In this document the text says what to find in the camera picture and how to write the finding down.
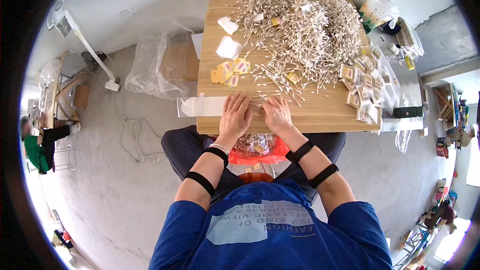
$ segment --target gray floor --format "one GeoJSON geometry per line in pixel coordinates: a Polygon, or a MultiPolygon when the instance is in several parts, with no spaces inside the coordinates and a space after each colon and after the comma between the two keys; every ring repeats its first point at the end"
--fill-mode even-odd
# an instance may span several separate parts
{"type": "MultiPolygon", "coordinates": [[[[131,46],[112,54],[113,65],[107,65],[123,81],[134,56],[131,46]]],[[[108,96],[102,86],[106,80],[101,69],[90,76],[88,109],[79,111],[81,132],[58,142],[73,146],[76,170],[43,175],[42,187],[49,207],[57,210],[77,248],[97,269],[146,269],[180,179],[164,154],[141,164],[129,156],[120,136],[131,155],[141,159],[131,132],[137,135],[140,124],[120,116],[146,119],[159,136],[195,119],[178,118],[175,102],[147,94],[123,90],[108,96]]],[[[190,93],[195,96],[196,84],[190,93]]],[[[395,132],[348,133],[337,162],[357,200],[375,207],[392,248],[428,206],[437,179],[453,173],[454,160],[435,153],[441,128],[431,114],[425,121],[429,136],[422,139],[412,132],[405,154],[394,145],[395,132]]],[[[162,152],[160,138],[145,121],[139,140],[144,154],[162,152]]],[[[327,219],[319,200],[314,209],[317,217],[327,219]]]]}

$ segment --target blue shirt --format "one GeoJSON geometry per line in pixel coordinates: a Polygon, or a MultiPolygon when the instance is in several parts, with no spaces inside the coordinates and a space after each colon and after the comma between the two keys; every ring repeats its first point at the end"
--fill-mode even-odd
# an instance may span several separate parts
{"type": "Polygon", "coordinates": [[[249,183],[210,209],[174,202],[155,246],[156,269],[392,269],[374,208],[347,202],[328,223],[291,179],[249,183]]]}

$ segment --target green shirt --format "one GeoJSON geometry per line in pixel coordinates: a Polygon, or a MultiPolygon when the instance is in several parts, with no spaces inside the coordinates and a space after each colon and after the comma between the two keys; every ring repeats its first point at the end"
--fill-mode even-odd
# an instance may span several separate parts
{"type": "Polygon", "coordinates": [[[37,167],[39,171],[47,172],[50,169],[47,165],[47,159],[45,158],[45,148],[37,144],[38,138],[36,135],[28,136],[23,141],[23,144],[30,162],[37,167]]]}

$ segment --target silver bracelet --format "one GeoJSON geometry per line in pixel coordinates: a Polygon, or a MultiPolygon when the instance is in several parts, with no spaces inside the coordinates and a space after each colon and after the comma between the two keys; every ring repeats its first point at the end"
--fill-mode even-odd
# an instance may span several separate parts
{"type": "Polygon", "coordinates": [[[225,152],[226,152],[226,155],[228,155],[228,154],[229,154],[229,151],[228,151],[228,150],[227,150],[225,147],[223,147],[222,145],[220,145],[220,144],[212,143],[212,144],[210,144],[210,146],[209,146],[209,147],[212,147],[212,146],[213,146],[213,147],[219,147],[220,149],[223,149],[223,150],[225,150],[225,152]]]}

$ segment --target window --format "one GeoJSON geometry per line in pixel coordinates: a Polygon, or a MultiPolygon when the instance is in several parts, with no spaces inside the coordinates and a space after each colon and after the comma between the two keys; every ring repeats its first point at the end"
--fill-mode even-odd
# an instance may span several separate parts
{"type": "Polygon", "coordinates": [[[435,251],[435,257],[444,263],[452,258],[453,253],[459,247],[465,232],[470,226],[470,220],[461,218],[456,218],[453,220],[453,223],[456,225],[456,230],[453,234],[446,235],[438,246],[437,251],[435,251]]]}

